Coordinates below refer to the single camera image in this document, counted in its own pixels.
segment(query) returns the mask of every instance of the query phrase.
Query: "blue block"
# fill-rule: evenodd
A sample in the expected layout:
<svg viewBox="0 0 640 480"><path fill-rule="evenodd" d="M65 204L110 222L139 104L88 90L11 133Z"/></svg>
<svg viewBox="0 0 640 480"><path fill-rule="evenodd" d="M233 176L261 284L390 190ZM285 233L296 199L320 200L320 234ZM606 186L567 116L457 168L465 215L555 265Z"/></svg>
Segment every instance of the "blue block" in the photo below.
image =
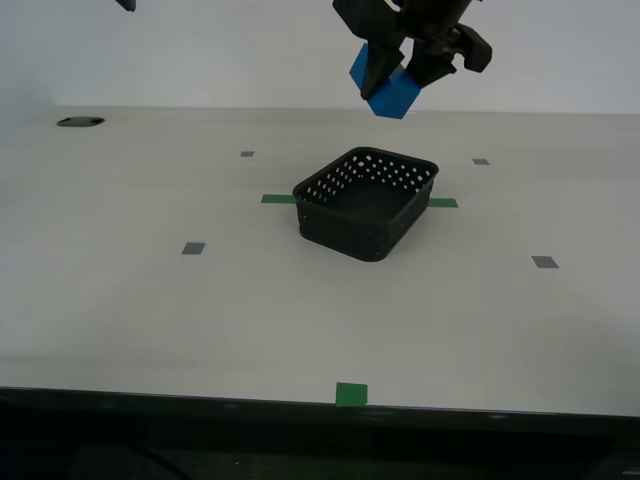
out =
<svg viewBox="0 0 640 480"><path fill-rule="evenodd" d="M353 67L351 67L351 78L360 90L362 90L367 70L368 51L369 47L364 44ZM402 119L418 95L420 95L420 87L416 85L404 67L398 66L384 85L380 87L380 90L368 100L368 103L373 113L379 117Z"/></svg>

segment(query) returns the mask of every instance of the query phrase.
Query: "white table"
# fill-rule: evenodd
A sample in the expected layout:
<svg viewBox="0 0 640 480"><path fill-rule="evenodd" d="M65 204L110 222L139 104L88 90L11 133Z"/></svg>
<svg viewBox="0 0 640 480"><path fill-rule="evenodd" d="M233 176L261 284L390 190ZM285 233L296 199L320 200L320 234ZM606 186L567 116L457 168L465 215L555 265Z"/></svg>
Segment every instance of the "white table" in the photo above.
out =
<svg viewBox="0 0 640 480"><path fill-rule="evenodd" d="M107 122L55 126L71 114ZM638 117L53 110L0 144L0 385L333 403L351 382L371 405L640 416L638 132ZM260 203L360 145L437 163L433 196L460 205L375 264Z"/></svg>

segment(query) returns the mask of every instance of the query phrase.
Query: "green tape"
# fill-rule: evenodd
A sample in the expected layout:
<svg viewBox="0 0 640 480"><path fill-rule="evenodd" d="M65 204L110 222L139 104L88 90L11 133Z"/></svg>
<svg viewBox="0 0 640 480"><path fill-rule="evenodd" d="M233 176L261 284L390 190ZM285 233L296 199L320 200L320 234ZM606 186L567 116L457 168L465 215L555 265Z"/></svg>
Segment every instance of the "green tape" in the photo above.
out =
<svg viewBox="0 0 640 480"><path fill-rule="evenodd" d="M458 202L455 198L431 198L429 206L436 208L458 208Z"/></svg>
<svg viewBox="0 0 640 480"><path fill-rule="evenodd" d="M296 197L293 195L266 194L262 196L262 203L295 204ZM456 202L455 198L432 198L429 200L429 206L435 208L458 208L458 202Z"/></svg>
<svg viewBox="0 0 640 480"><path fill-rule="evenodd" d="M262 203L296 203L293 195L263 195Z"/></svg>
<svg viewBox="0 0 640 480"><path fill-rule="evenodd" d="M336 384L336 407L364 407L366 404L366 385L357 383Z"/></svg>

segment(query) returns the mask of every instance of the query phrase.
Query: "basket rim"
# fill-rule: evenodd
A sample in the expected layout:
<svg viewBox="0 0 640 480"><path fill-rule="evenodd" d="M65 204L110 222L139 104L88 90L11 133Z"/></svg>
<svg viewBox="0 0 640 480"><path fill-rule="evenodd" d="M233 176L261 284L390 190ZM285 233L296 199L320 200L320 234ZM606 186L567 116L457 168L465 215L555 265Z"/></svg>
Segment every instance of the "basket rim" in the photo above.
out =
<svg viewBox="0 0 640 480"><path fill-rule="evenodd" d="M302 203L302 200L300 199L300 193L304 189L304 187L306 187L307 183L315 181L318 177L324 176L325 173L327 173L329 170L333 170L336 165L342 163L344 161L345 157L353 155L354 153L361 152L362 150L366 150L366 151L373 152L373 153L382 153L382 154L385 154L385 155L393 155L393 156L399 157L400 159L406 159L406 160L409 160L411 162L422 163L425 166L430 167L434 171L434 173L430 176L429 181L427 183L425 183L424 186L420 189L421 191L422 191L422 189L428 187L429 185L433 185L433 182L434 182L436 176L438 175L438 173L440 173L440 167L438 167L438 165L436 165L435 163L430 162L428 160L423 160L421 158L411 157L409 155L402 155L400 153L390 152L388 150L382 150L380 148L375 148L375 147L356 147L356 148L352 148L347 153L341 155L338 159L334 160L333 162L329 163L325 167L323 167L320 170L318 170L313 175L305 178L302 182L298 183L293 188L293 196L296 199L296 206L300 207L300 206L304 205L305 208L310 208L311 210L315 210L318 213L322 213L322 212L331 213L331 215L333 215L335 217L339 217L339 218L342 218L344 220L349 220L351 222L357 221L361 225L381 225L381 226L382 225L388 225L388 224L394 222L395 220L397 220L398 217L402 216L407 211L407 209L411 207L411 201L407 202L407 204L404 207L402 207L402 209L400 209L392 219L386 220L386 221L362 220L362 219L359 219L358 217L347 215L345 213L338 212L336 210L332 210L331 208L324 207L322 205L317 205L315 203L311 203L311 202L306 202L304 204Z"/></svg>

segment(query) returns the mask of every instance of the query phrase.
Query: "plastic basket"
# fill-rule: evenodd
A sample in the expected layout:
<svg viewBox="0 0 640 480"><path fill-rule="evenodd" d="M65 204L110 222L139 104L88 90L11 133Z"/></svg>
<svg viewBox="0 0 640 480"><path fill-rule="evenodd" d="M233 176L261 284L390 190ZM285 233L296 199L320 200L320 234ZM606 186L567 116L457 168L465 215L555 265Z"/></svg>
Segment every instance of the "plastic basket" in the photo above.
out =
<svg viewBox="0 0 640 480"><path fill-rule="evenodd" d="M365 262L384 259L429 204L438 166L359 147L293 190L300 234Z"/></svg>

